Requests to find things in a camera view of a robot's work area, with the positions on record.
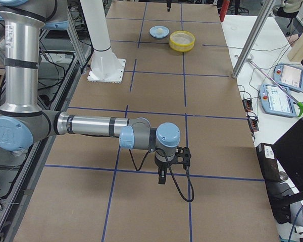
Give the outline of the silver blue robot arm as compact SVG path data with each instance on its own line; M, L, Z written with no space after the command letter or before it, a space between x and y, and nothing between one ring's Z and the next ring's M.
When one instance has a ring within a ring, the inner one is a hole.
M173 123L152 128L145 118L70 115L37 103L41 29L66 30L66 1L0 1L5 22L6 98L0 106L0 147L20 151L53 135L81 134L119 139L123 149L154 153L159 183L182 156L180 130Z

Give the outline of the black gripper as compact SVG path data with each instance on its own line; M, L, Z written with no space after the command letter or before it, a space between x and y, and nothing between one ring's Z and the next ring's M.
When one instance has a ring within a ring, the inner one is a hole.
M167 174L167 170L168 170L168 164L166 161L163 162L157 158L155 158L155 164L158 167L158 175L159 175L158 184L164 185L166 183L166 174Z

